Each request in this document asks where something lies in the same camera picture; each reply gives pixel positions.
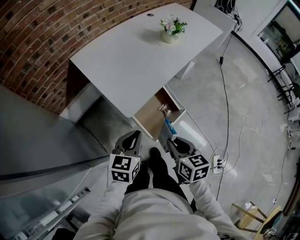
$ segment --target person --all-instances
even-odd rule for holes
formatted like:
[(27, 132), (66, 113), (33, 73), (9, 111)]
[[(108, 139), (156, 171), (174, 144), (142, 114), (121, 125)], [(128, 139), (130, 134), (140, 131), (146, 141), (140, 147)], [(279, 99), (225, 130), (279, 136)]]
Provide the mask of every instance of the person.
[[(153, 172), (153, 187), (148, 189)], [(133, 183), (113, 182), (74, 240), (246, 240), (221, 209), (205, 180), (191, 183), (192, 211), (157, 148)]]

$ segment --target white shirt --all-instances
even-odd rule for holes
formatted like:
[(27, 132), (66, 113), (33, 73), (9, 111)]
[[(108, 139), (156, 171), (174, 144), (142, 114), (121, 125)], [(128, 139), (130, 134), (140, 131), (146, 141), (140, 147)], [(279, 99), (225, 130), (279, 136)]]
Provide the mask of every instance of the white shirt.
[(221, 209), (204, 180), (190, 184), (198, 211), (169, 191), (153, 188), (124, 193), (113, 182), (98, 209), (74, 240), (246, 240)]

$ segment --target flower pot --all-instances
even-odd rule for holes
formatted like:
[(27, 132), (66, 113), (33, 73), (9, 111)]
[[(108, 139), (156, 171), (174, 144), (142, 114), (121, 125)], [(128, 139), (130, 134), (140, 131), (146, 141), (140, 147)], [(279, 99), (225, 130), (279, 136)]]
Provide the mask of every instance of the flower pot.
[(169, 35), (164, 30), (161, 32), (161, 38), (165, 43), (174, 43), (178, 41), (178, 37)]

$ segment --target brick wall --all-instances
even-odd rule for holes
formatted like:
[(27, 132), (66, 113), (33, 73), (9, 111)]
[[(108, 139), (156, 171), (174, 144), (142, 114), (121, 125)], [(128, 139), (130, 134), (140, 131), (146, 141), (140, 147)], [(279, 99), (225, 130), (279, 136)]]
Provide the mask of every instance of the brick wall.
[(117, 24), (173, 2), (189, 8), (192, 0), (2, 0), (0, 84), (59, 114), (88, 83), (67, 80), (72, 55)]

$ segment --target small box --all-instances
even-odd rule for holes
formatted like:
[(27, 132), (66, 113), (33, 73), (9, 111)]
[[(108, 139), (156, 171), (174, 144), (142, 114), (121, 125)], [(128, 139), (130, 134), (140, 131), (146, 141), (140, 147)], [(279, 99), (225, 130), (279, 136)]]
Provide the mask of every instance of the small box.
[(132, 183), (140, 170), (140, 158), (111, 154), (109, 158), (109, 172), (117, 182)]
[(207, 176), (210, 164), (200, 154), (181, 158), (179, 160), (178, 174), (189, 182), (197, 182)]

